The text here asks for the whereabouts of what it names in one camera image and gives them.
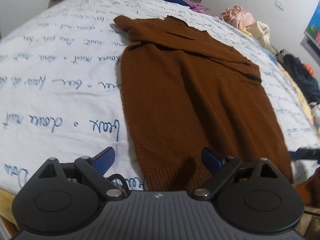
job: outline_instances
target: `wall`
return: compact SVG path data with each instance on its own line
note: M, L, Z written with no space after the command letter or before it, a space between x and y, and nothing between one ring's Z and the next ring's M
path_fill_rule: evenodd
M307 27L319 0L278 0L284 11L277 8L275 0L202 0L207 8L220 14L227 7L241 5L244 10L253 14L256 20L269 25L271 43L277 49L287 49L302 62L313 66L316 78L320 81L320 66L300 45L304 30Z
M2 37L48 8L50 0L0 0Z

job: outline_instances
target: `brown sweater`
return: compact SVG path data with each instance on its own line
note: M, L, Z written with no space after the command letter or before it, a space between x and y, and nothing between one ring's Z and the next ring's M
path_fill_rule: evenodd
M175 17L114 22L132 42L121 59L124 114L150 190L192 191L208 179L203 147L269 158L292 181L257 65Z

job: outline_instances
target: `white bedsheet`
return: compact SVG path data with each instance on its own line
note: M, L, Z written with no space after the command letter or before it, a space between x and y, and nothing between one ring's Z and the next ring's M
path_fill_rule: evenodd
M318 147L316 129L289 81L230 25L161 0L66 0L0 42L0 188L17 193L48 157L72 162L107 146L116 151L107 175L122 174L131 189L146 186L121 103L119 61L128 40L113 23L118 15L173 15L233 46L260 67L288 149ZM292 167L300 183L318 165L299 161Z

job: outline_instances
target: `white logo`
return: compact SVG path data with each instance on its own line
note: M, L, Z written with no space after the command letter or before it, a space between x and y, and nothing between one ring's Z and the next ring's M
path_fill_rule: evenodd
M154 195L156 198L162 198L163 197L163 195L161 194L161 193L158 193L158 194L156 194L156 195Z

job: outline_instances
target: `silver bolt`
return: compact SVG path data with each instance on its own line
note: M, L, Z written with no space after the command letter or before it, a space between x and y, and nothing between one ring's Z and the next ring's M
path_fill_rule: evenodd
M206 197L207 195L210 194L210 191L205 189L205 188L197 188L195 191L194 191L194 194L198 197Z
M120 197L121 194L122 194L122 191L117 188L109 189L107 191L107 196L109 197Z

